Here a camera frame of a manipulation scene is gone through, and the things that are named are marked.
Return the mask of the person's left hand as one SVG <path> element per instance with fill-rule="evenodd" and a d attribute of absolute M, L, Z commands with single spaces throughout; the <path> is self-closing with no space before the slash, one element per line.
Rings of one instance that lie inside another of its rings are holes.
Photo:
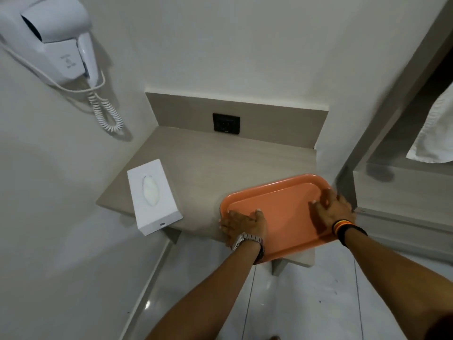
<path fill-rule="evenodd" d="M 254 234 L 263 238 L 264 244 L 268 235 L 268 223 L 249 223 L 247 215 L 229 211 L 228 215 L 219 219 L 221 231 L 225 234 L 225 244 L 232 248 L 241 233 Z"/>

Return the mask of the person's right hand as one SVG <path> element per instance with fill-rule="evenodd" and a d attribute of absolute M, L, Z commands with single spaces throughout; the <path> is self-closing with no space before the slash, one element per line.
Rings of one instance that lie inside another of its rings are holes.
<path fill-rule="evenodd" d="M 320 202 L 327 209 L 327 217 L 319 218 L 326 227 L 331 229 L 335 222 L 342 219 L 349 220 L 355 224 L 356 214 L 351 204 L 341 194 L 337 194 L 333 189 L 329 188 L 322 191 L 321 197 Z"/>

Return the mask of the orange plastic tray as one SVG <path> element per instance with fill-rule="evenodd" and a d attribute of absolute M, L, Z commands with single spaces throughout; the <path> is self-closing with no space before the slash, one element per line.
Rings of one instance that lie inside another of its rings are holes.
<path fill-rule="evenodd" d="M 314 200 L 327 203 L 331 186 L 320 176 L 303 174 L 228 195 L 220 204 L 222 217 L 233 210 L 253 216 L 261 209 L 268 223 L 262 263 L 335 241 L 331 227 L 311 210 Z"/>

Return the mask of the person's right forearm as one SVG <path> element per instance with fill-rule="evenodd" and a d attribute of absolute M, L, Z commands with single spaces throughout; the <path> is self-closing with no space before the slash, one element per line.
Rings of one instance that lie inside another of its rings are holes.
<path fill-rule="evenodd" d="M 408 340 L 453 340 L 453 281 L 363 234 L 345 244 Z"/>

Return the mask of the person's left forearm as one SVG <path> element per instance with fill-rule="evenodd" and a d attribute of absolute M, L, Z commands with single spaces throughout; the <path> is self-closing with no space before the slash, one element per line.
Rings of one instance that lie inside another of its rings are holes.
<path fill-rule="evenodd" d="M 177 302 L 145 340 L 215 340 L 253 267 L 259 246 L 244 243 Z"/>

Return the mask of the striped wristband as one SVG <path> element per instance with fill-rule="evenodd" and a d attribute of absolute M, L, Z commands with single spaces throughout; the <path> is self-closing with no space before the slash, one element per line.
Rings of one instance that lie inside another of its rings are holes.
<path fill-rule="evenodd" d="M 346 220 L 346 219 L 342 219 L 342 220 L 338 220 L 337 222 L 335 222 L 333 225 L 332 225 L 332 233 L 338 237 L 338 232 L 339 232 L 339 229 L 343 226 L 354 226 L 354 223 L 350 222 L 349 220 Z"/>

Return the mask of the silver metal wristwatch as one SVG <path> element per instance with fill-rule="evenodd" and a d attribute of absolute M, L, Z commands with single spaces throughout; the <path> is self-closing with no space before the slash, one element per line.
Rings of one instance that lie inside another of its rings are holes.
<path fill-rule="evenodd" d="M 259 251 L 257 253 L 257 256 L 254 260 L 253 265 L 259 264 L 265 254 L 265 246 L 264 246 L 264 240 L 262 237 L 254 234 L 247 234 L 247 233 L 241 233 L 238 235 L 236 238 L 236 241 L 234 245 L 232 246 L 232 252 L 235 252 L 238 250 L 238 248 L 243 245 L 244 243 L 253 243 L 254 246 L 259 246 Z"/>

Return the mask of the white tissue box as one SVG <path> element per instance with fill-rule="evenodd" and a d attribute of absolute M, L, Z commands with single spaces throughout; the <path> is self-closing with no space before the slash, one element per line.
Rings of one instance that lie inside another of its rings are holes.
<path fill-rule="evenodd" d="M 134 215 L 147 236 L 183 219 L 160 159 L 127 171 Z"/>

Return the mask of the white facial tissue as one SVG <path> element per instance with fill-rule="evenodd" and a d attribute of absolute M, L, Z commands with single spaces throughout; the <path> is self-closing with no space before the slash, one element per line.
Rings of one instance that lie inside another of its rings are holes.
<path fill-rule="evenodd" d="M 146 175 L 142 180 L 143 196 L 148 205 L 154 207 L 160 200 L 159 187 L 150 175 Z"/>

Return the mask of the white hanging towel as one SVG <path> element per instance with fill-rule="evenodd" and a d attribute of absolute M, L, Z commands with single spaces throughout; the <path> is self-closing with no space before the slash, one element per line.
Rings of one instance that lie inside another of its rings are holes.
<path fill-rule="evenodd" d="M 433 103 L 406 158 L 427 164 L 453 162 L 453 82 Z"/>

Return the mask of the black wall power outlet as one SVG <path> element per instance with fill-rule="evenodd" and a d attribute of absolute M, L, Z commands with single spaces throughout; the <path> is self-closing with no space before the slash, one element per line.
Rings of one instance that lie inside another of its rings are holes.
<path fill-rule="evenodd" d="M 228 133 L 232 135 L 240 134 L 240 117 L 213 113 L 212 118 L 215 132 Z"/>

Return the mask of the white wall-mounted hair dryer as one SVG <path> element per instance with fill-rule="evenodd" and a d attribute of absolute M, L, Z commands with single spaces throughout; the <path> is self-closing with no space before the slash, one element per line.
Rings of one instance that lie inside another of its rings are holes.
<path fill-rule="evenodd" d="M 79 0 L 0 2 L 0 46 L 47 85 L 63 86 L 81 77 L 87 91 L 100 82 L 90 30 L 92 22 Z"/>

